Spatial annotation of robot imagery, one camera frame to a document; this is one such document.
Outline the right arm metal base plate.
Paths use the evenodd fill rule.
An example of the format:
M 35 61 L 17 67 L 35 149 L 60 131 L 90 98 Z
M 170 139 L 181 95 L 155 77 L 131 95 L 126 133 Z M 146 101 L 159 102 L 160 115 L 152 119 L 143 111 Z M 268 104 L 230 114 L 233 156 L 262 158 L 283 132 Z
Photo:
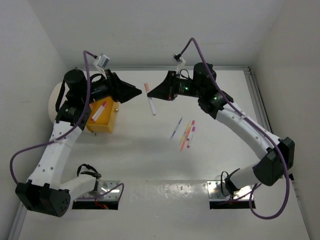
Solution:
M 211 202 L 248 201 L 251 191 L 252 186 L 248 185 L 235 191 L 233 195 L 231 195 L 225 187 L 224 180 L 207 181 L 208 198 Z

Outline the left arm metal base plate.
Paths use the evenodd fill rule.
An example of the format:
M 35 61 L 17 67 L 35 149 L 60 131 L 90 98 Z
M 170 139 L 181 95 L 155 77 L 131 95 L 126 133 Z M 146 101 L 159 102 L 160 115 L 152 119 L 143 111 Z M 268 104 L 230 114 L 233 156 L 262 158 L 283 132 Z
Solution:
M 95 190 L 86 192 L 75 201 L 118 201 L 122 196 L 122 188 L 119 181 L 99 180 Z

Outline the mauve cap white pen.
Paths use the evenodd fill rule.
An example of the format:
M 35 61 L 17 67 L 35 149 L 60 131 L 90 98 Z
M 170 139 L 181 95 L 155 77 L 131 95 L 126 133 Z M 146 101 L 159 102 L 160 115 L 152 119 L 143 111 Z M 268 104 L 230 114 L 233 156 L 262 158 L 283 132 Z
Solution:
M 100 115 L 102 114 L 102 112 L 105 110 L 107 105 L 107 102 L 104 101 L 101 106 L 98 108 L 98 110 L 94 113 L 94 115 L 92 116 L 92 120 L 94 122 L 96 122 L 98 120 L 98 118 L 100 117 Z

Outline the cylindrical beige drawer container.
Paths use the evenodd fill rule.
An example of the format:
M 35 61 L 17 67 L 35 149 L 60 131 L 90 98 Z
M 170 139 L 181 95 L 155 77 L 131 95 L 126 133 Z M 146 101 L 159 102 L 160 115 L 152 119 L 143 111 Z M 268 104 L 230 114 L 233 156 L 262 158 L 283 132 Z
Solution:
M 52 123 L 55 122 L 57 116 L 56 111 L 56 101 L 60 93 L 62 82 L 59 82 L 51 92 L 48 101 L 48 115 Z M 106 106 L 102 113 L 99 115 L 98 119 L 93 121 L 92 117 L 99 109 L 99 107 L 106 102 Z M 83 133 L 86 134 L 95 134 L 95 133 L 112 133 L 115 128 L 116 118 L 119 110 L 119 103 L 114 102 L 111 97 L 106 97 L 97 102 L 91 103 L 90 108 L 92 113 L 89 117 L 86 127 L 83 130 Z

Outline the blue clear pen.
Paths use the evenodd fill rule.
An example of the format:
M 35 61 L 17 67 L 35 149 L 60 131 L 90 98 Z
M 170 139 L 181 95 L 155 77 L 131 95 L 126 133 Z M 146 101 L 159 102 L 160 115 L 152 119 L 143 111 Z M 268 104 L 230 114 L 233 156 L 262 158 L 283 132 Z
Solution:
M 178 121 L 178 123 L 176 124 L 176 126 L 175 126 L 175 128 L 174 128 L 174 130 L 173 130 L 173 132 L 172 132 L 172 134 L 171 134 L 171 136 L 170 136 L 170 138 L 169 138 L 169 140 L 172 140 L 172 138 L 174 137 L 174 135 L 175 135 L 175 133 L 177 132 L 177 130 L 178 130 L 178 128 L 179 128 L 182 120 L 183 120 L 183 117 L 181 117 L 181 118 L 179 119 L 179 121 Z

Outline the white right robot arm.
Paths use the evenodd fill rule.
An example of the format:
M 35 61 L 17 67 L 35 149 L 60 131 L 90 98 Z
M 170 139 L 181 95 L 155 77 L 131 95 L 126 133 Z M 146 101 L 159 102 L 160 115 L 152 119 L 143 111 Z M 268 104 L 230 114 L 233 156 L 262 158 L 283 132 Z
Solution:
M 258 163 L 229 174 L 224 180 L 225 193 L 232 195 L 254 184 L 272 186 L 284 176 L 285 169 L 293 166 L 294 141 L 289 137 L 281 139 L 246 117 L 230 95 L 219 92 L 216 77 L 211 64 L 199 62 L 193 67 L 192 79 L 180 78 L 170 70 L 163 82 L 147 95 L 165 101 L 173 101 L 179 95 L 197 98 L 206 114 L 231 129 L 253 150 Z

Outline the purple cap white pen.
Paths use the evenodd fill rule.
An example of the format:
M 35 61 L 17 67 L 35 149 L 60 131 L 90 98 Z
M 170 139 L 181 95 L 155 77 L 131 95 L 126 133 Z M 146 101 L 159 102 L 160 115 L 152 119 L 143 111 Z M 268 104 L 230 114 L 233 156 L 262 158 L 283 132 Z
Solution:
M 188 135 L 187 148 L 190 148 L 190 146 L 191 146 L 192 139 L 193 139 L 193 136 L 194 136 L 194 133 L 195 133 L 195 129 L 196 129 L 196 127 L 193 126 L 193 127 L 192 127 L 192 130 L 190 131 L 190 133 L 189 133 L 189 135 Z

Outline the light pink cap pen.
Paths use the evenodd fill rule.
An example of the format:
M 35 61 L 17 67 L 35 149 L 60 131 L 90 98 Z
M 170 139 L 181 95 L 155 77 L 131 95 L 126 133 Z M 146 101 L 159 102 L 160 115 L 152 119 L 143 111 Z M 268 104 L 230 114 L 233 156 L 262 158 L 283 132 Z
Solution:
M 98 119 L 98 117 L 100 116 L 100 114 L 101 114 L 101 109 L 98 109 L 98 110 L 93 114 L 93 116 L 91 117 L 91 120 L 92 120 L 93 122 L 95 122 L 95 121 Z

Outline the orange clear pen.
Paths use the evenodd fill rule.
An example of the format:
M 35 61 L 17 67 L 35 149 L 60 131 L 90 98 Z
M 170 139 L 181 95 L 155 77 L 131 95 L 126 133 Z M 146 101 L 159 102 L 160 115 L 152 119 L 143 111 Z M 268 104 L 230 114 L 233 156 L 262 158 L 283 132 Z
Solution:
M 184 149 L 184 147 L 185 147 L 185 144 L 186 144 L 186 142 L 187 142 L 188 140 L 189 140 L 189 139 L 188 139 L 188 134 L 186 134 L 186 135 L 184 136 L 183 142 L 182 142 L 182 144 L 181 144 L 180 152 L 183 151 L 183 149 Z

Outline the yellow clear pen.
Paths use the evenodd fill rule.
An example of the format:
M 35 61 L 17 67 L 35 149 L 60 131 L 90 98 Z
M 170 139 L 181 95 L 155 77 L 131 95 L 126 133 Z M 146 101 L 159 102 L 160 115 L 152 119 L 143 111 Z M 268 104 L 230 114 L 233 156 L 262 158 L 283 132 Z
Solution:
M 187 126 L 186 126 L 186 128 L 185 128 L 185 130 L 184 130 L 184 132 L 183 132 L 183 135 L 182 135 L 182 137 L 181 137 L 181 139 L 180 139 L 180 141 L 179 141 L 179 145 L 181 145 L 182 142 L 184 141 L 184 139 L 185 139 L 185 137 L 186 137 L 186 135 L 187 135 L 187 132 L 188 132 L 188 129 L 190 128 L 190 126 L 191 126 L 191 121 L 188 122 L 188 124 L 187 124 Z

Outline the pink cap white pen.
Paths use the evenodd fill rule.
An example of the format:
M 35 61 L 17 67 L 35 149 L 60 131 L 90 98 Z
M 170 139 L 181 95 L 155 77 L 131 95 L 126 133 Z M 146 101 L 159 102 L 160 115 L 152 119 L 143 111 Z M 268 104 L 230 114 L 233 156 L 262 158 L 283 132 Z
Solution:
M 190 134 L 190 132 L 191 132 L 191 130 L 192 130 L 194 125 L 195 125 L 195 120 L 192 120 L 192 122 L 190 124 L 190 127 L 189 127 L 189 129 L 187 130 L 187 133 L 186 133 L 187 137 L 189 136 L 189 134 Z

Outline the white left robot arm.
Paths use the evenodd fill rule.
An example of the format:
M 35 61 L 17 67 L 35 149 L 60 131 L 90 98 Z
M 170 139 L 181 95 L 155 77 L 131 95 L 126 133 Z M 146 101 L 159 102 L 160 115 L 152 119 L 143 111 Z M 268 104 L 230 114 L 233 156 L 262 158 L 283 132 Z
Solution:
M 85 171 L 66 183 L 61 182 L 72 147 L 90 118 L 89 105 L 107 97 L 123 104 L 142 94 L 116 73 L 109 69 L 105 72 L 99 80 L 94 80 L 95 75 L 85 76 L 79 69 L 64 75 L 62 84 L 68 91 L 64 103 L 56 103 L 57 115 L 49 143 L 28 180 L 17 183 L 15 188 L 29 211 L 62 217 L 75 199 L 97 189 L 101 175 L 96 172 Z

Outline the peach cap white pen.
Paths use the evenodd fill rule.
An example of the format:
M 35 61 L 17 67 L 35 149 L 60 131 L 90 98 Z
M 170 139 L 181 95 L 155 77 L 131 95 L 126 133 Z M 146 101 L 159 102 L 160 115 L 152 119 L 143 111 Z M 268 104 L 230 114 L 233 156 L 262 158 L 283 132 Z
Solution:
M 144 83 L 144 88 L 145 88 L 146 93 L 148 94 L 150 92 L 150 88 L 149 88 L 148 83 Z M 148 102 L 149 102 L 151 113 L 155 117 L 157 114 L 156 114 L 156 110 L 155 110 L 155 106 L 154 106 L 153 100 L 152 100 L 151 97 L 147 97 L 147 99 L 148 99 Z

